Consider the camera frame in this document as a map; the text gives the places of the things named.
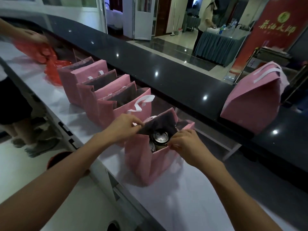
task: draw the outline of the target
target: pink paper bag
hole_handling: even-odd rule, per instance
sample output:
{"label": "pink paper bag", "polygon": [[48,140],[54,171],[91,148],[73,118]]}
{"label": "pink paper bag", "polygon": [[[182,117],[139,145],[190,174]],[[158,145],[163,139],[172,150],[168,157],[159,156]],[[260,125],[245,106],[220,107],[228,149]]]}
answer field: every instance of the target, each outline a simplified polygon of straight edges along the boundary
{"label": "pink paper bag", "polygon": [[195,123],[179,121],[173,108],[147,121],[144,127],[125,142],[125,163],[145,185],[152,184],[178,156],[176,151],[165,147],[151,152],[149,141],[157,129],[165,129],[171,138],[181,129],[193,129]]}
{"label": "pink paper bag", "polygon": [[281,67],[269,62],[239,81],[220,116],[258,134],[277,116],[281,94],[287,85]]}
{"label": "pink paper bag", "polygon": [[99,71],[107,73],[107,63],[104,60],[94,62],[89,57],[70,66],[58,69],[59,77],[63,84],[64,91],[70,103],[82,107],[81,98],[78,93],[77,84],[97,77]]}
{"label": "pink paper bag", "polygon": [[154,95],[148,87],[137,89],[135,82],[97,101],[99,121],[103,128],[122,113],[131,113],[141,121],[151,116]]}
{"label": "pink paper bag", "polygon": [[97,100],[113,94],[130,84],[130,77],[124,74],[117,77],[116,70],[112,70],[86,82],[77,84],[82,105],[88,118],[100,125]]}

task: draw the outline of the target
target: black countertop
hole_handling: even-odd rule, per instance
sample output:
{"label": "black countertop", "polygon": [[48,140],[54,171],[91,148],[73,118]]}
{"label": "black countertop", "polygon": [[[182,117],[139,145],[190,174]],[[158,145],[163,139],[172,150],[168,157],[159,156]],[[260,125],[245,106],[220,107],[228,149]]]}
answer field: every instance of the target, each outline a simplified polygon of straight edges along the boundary
{"label": "black countertop", "polygon": [[305,116],[281,107],[277,118],[263,132],[250,136],[240,127],[219,118],[232,85],[73,20],[3,9],[0,9],[0,16],[37,24],[77,48],[106,60],[170,104],[271,158],[281,167],[308,172],[308,119]]}

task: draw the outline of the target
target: gold logo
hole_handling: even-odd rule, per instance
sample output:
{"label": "gold logo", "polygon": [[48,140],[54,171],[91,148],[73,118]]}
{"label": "gold logo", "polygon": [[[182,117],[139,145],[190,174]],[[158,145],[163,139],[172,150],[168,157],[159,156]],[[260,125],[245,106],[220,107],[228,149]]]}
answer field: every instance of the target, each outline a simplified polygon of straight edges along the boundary
{"label": "gold logo", "polygon": [[289,12],[283,12],[278,16],[278,22],[279,23],[284,23],[290,18],[290,13]]}

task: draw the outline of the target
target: red banner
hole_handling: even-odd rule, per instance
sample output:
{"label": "red banner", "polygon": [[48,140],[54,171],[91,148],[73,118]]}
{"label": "red banner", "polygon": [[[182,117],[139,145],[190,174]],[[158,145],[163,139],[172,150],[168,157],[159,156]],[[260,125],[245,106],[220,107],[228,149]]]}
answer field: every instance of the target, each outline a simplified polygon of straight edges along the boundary
{"label": "red banner", "polygon": [[257,47],[286,49],[308,22],[308,0],[270,0],[248,36],[230,73],[240,74]]}

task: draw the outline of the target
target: person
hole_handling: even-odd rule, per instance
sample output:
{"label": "person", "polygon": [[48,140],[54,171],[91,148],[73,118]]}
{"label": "person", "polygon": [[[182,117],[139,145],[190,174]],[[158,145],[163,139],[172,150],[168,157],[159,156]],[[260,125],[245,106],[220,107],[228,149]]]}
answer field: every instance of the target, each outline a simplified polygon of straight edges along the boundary
{"label": "person", "polygon": [[[32,43],[48,43],[45,36],[14,27],[0,19],[0,35]],[[30,157],[36,157],[55,147],[59,140],[37,140],[42,129],[34,130],[30,122],[32,107],[0,65],[0,125],[11,137],[15,147],[26,145]]]}
{"label": "person", "polygon": [[219,1],[214,0],[208,5],[208,7],[203,12],[201,23],[198,27],[197,39],[193,47],[193,53],[195,53],[196,47],[203,32],[205,32],[208,29],[208,27],[214,27],[214,28],[216,27],[216,25],[212,22],[212,18],[213,18],[213,10],[217,10],[218,8],[219,8]]}
{"label": "person", "polygon": [[[121,114],[83,147],[0,204],[0,230],[40,230],[61,206],[94,160],[106,148],[127,139],[143,126],[144,123],[136,116]],[[194,130],[177,132],[168,145],[209,179],[236,231],[281,230],[237,184],[223,163],[210,153]]]}

